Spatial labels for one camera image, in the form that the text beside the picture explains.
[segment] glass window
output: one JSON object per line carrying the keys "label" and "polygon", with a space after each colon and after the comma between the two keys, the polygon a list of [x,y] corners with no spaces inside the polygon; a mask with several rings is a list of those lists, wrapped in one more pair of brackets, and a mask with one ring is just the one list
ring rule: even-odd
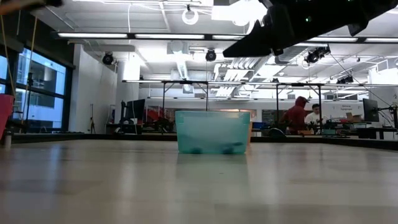
{"label": "glass window", "polygon": [[[30,50],[19,54],[17,82],[26,85],[29,72]],[[30,62],[33,86],[63,95],[65,92],[65,74],[67,69],[37,53],[32,54]]]}
{"label": "glass window", "polygon": [[0,93],[5,93],[6,92],[6,86],[3,84],[0,84]]}
{"label": "glass window", "polygon": [[[29,91],[16,89],[15,105],[18,111],[22,111],[22,105],[25,103],[25,97],[28,97]],[[27,102],[25,103],[24,119],[27,115]],[[32,92],[29,103],[29,124],[31,128],[61,128],[62,126],[63,99],[47,96]],[[14,119],[20,119],[18,114],[14,114]]]}
{"label": "glass window", "polygon": [[0,56],[0,78],[7,78],[7,58]]}

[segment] white shirt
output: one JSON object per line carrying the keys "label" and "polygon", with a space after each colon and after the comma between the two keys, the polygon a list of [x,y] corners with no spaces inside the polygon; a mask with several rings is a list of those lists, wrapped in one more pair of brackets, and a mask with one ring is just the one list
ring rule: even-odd
{"label": "white shirt", "polygon": [[[314,112],[312,112],[312,113],[310,113],[310,114],[308,114],[306,117],[305,117],[305,123],[306,124],[309,124],[309,123],[311,123],[311,122],[314,122],[315,124],[318,124],[317,123],[317,120],[319,120],[319,114],[315,114]],[[323,119],[322,120],[322,123],[323,124],[325,124],[326,123],[326,120],[325,119]]]}

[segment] person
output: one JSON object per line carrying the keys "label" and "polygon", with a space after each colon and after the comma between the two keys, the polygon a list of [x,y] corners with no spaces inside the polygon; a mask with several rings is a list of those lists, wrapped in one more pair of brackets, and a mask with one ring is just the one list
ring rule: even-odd
{"label": "person", "polygon": [[[312,113],[308,114],[305,117],[305,123],[306,124],[310,124],[310,123],[314,123],[314,124],[320,124],[320,117],[319,117],[319,104],[314,104],[312,105]],[[321,119],[322,123],[325,124],[326,120],[325,119]]]}
{"label": "person", "polygon": [[295,105],[291,109],[287,110],[283,115],[281,122],[288,122],[289,131],[291,134],[296,133],[300,130],[305,130],[305,104],[308,100],[302,96],[297,97]]}

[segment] desk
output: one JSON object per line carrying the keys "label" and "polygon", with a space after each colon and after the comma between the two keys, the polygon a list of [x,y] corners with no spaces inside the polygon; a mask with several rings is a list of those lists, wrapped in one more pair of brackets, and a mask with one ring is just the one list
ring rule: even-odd
{"label": "desk", "polygon": [[397,132],[396,128],[357,128],[359,138],[376,139],[376,133],[379,133],[380,139],[384,139],[385,132]]}

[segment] window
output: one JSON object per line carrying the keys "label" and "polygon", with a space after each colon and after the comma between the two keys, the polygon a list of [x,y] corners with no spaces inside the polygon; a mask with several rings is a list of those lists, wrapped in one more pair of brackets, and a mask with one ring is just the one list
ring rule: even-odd
{"label": "window", "polygon": [[[17,82],[27,83],[29,71],[30,50],[24,49],[19,54]],[[65,94],[65,74],[67,69],[37,53],[32,54],[30,62],[33,87],[40,88],[52,93]]]}
{"label": "window", "polygon": [[[29,120],[28,132],[54,131],[67,128],[67,116],[63,121],[64,108],[68,108],[64,100],[67,68],[51,61],[35,52],[24,49],[18,56],[16,77],[16,97],[13,114],[14,119]],[[31,91],[27,91],[28,73],[32,75]]]}
{"label": "window", "polygon": [[0,56],[0,78],[7,78],[7,58]]}
{"label": "window", "polygon": [[[29,112],[27,110],[27,99],[29,91],[16,89],[15,106],[24,110],[24,119],[28,116],[31,128],[61,128],[63,99],[47,96],[32,91],[30,94]],[[21,119],[18,114],[14,114],[14,119]]]}

